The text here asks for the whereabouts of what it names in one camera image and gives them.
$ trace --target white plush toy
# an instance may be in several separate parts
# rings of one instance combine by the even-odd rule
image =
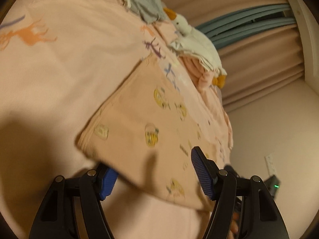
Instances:
[[[215,71],[216,77],[226,76],[222,68],[221,59],[213,43],[205,34],[190,26],[184,16],[175,13],[171,9],[164,8],[164,11],[179,31],[179,37],[169,47],[177,52],[192,55],[199,59],[201,65],[208,71]]]

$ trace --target folded cloth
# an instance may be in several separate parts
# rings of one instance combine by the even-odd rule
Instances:
[[[130,10],[139,15],[147,24],[167,20],[161,0],[130,0]]]
[[[207,71],[215,71],[216,77],[227,75],[222,68],[221,59],[213,43],[199,30],[192,28],[187,36],[179,36],[169,47],[178,52],[192,55],[199,59]]]
[[[192,166],[192,147],[217,159],[217,137],[208,142],[180,93],[151,54],[96,112],[79,147],[138,188],[163,200],[211,211]]]
[[[179,38],[173,41],[169,47],[179,53],[190,54],[199,59],[200,64],[207,71],[214,71],[215,77],[226,76],[222,68],[221,59],[213,43],[207,36],[188,24],[186,18],[169,8],[163,9],[176,29],[180,32]]]
[[[228,148],[232,148],[232,127],[230,125],[229,117],[222,107],[220,90],[218,91],[217,88],[212,85],[214,73],[212,71],[206,71],[199,63],[199,60],[190,55],[180,55],[178,59],[187,70],[189,77],[203,98],[209,111],[216,116],[216,121],[218,123],[227,123]]]

